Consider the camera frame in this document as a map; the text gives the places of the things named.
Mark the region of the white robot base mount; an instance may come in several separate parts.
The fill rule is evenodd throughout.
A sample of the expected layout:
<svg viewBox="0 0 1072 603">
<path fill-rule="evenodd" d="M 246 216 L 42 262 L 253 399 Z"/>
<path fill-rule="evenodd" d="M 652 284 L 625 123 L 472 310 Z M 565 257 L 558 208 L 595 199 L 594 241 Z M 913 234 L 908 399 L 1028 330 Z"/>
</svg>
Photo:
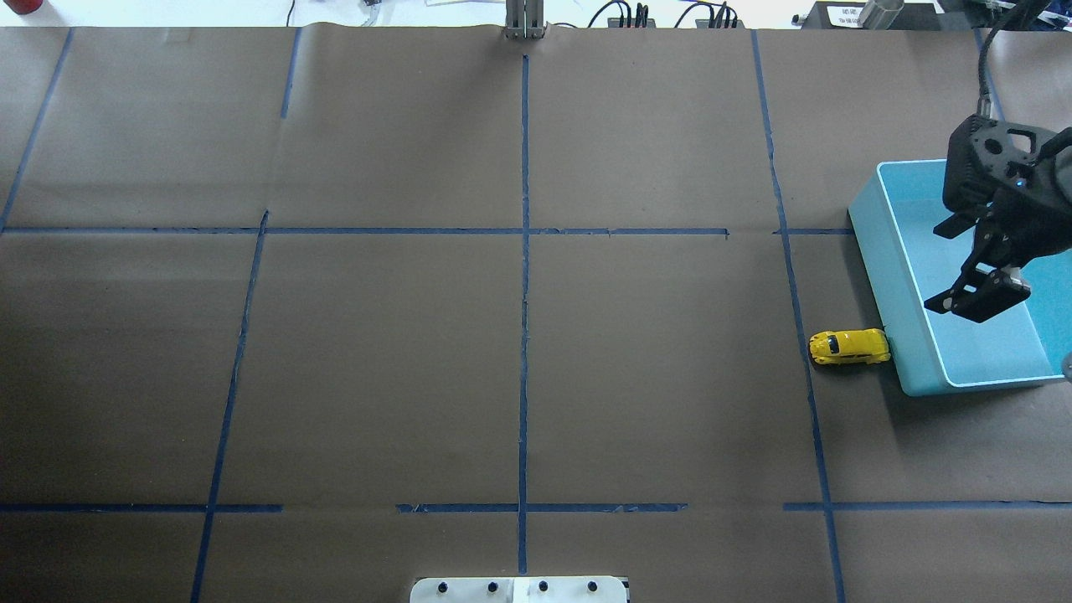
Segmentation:
<svg viewBox="0 0 1072 603">
<path fill-rule="evenodd" d="M 611 575 L 428 577 L 410 602 L 629 602 L 627 579 Z"/>
</svg>

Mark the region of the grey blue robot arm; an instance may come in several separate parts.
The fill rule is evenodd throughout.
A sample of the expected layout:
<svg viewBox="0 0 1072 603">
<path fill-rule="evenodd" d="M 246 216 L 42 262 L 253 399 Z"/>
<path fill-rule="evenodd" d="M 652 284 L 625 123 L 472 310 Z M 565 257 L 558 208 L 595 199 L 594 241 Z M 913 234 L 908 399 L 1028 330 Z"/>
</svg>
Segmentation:
<svg viewBox="0 0 1072 603">
<path fill-rule="evenodd" d="M 1031 260 L 1069 250 L 1069 128 L 1019 126 L 969 116 L 950 136 L 942 202 L 950 216 L 933 232 L 947 240 L 972 230 L 953 285 L 923 302 L 928 312 L 984 323 L 1028 302 Z"/>
</svg>

